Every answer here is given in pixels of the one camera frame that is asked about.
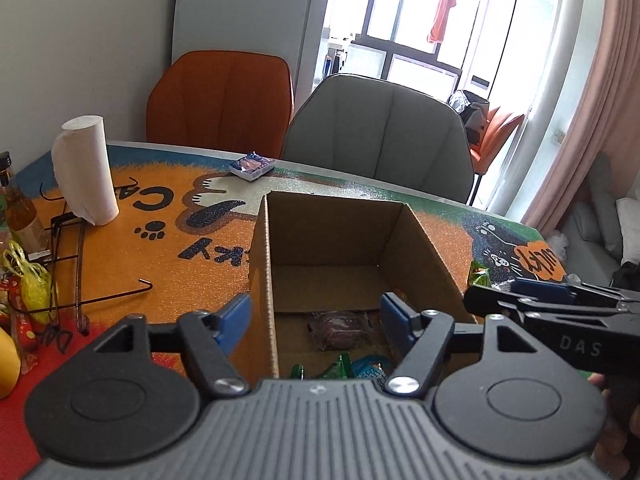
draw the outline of chair leg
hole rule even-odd
[[[480,182],[482,181],[482,175],[478,175],[476,178],[476,183],[474,184],[474,189],[471,192],[471,198],[469,199],[469,205],[473,207],[474,202],[476,201],[476,195],[478,195],[478,189],[480,189]]]

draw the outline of cardboard box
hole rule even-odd
[[[255,225],[249,277],[252,383],[286,378],[294,364],[309,377],[322,372],[340,352],[314,348],[310,313],[372,311],[375,324],[384,292],[404,292],[417,311],[436,308],[475,322],[414,213],[398,202],[270,192]],[[350,351],[352,360],[388,354],[379,335]]]

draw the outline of glass bottle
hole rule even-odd
[[[6,202],[6,224],[24,252],[31,254],[47,249],[49,239],[36,207],[16,182],[9,152],[0,153],[0,194]]]

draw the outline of human hand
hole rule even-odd
[[[608,403],[610,392],[604,389],[607,384],[606,377],[600,374],[592,374],[588,380],[591,384],[603,390],[602,395],[607,399]],[[622,453],[625,449],[629,432],[640,437],[640,405],[634,410],[628,428],[621,428],[618,422],[612,416],[609,416],[602,431],[602,436],[593,452],[593,457],[598,467],[615,480],[624,478],[629,471],[629,460]]]

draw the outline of white pillow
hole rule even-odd
[[[616,200],[622,231],[622,263],[640,264],[640,202],[633,198]]]

